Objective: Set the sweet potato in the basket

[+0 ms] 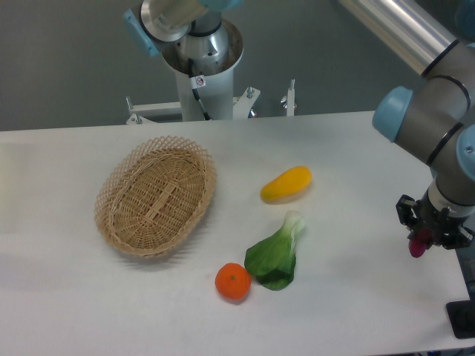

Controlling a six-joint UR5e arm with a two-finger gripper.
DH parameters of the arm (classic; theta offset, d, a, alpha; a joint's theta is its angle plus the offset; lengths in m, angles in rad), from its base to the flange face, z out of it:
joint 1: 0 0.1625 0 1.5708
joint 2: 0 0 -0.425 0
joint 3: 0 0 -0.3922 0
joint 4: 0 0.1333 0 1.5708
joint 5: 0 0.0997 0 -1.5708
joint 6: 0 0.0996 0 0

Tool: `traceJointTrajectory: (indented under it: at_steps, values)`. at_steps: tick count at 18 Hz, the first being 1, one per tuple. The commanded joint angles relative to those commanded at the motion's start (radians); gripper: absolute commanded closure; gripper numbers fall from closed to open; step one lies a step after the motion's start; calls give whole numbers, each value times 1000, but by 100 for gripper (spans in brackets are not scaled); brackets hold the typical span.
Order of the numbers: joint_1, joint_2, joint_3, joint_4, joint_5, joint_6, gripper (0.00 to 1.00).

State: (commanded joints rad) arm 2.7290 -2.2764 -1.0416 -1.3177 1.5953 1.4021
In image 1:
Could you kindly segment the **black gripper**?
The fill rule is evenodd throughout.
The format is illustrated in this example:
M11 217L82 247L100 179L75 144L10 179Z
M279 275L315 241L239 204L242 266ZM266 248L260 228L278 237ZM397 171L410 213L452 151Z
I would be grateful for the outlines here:
M407 238L413 239L414 231L432 231L432 244L447 250L467 248L474 241L474 230L465 225L466 220L450 216L449 208L436 210L428 200L415 201L406 194L396 203L399 222L409 231Z

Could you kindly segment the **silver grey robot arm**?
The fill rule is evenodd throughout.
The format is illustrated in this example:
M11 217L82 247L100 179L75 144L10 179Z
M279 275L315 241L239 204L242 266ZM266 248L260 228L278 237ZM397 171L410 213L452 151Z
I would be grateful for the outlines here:
M425 81L398 87L373 114L373 127L426 164L433 180L423 197L399 198L408 248L421 257L436 245L464 248L474 240L474 127L462 117L474 106L474 54L414 1L345 1L349 10Z

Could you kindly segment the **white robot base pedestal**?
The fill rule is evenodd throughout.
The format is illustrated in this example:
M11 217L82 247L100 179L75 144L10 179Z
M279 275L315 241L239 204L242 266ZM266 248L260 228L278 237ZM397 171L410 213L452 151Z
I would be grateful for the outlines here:
M239 30L222 13L240 1L141 1L122 18L136 45L174 72L183 121L233 117Z

